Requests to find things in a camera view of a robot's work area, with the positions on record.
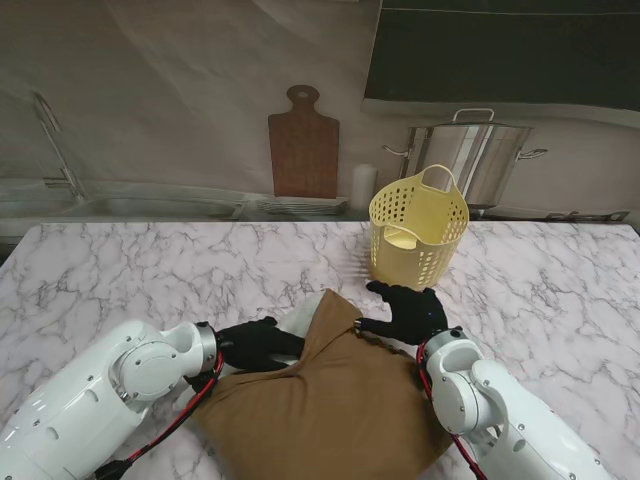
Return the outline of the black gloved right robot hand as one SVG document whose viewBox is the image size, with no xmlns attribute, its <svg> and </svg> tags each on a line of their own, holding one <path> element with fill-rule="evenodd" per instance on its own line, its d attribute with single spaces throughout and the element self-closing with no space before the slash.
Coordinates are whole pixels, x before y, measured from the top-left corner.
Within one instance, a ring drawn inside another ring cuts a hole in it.
<svg viewBox="0 0 640 480">
<path fill-rule="evenodd" d="M 361 332 L 419 346 L 449 328 L 443 306 L 429 287 L 416 291 L 406 286 L 371 281 L 366 288 L 390 306 L 391 320 L 359 318 L 354 326 Z"/>
</svg>

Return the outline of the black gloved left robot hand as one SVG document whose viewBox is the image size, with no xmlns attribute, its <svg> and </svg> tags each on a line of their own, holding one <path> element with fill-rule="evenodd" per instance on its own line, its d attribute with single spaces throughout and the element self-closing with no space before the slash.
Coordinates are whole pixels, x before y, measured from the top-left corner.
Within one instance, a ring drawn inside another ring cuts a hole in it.
<svg viewBox="0 0 640 480">
<path fill-rule="evenodd" d="M 272 372 L 299 359 L 305 339 L 278 327 L 274 317 L 248 321 L 216 333 L 225 363 L 245 373 Z"/>
</svg>

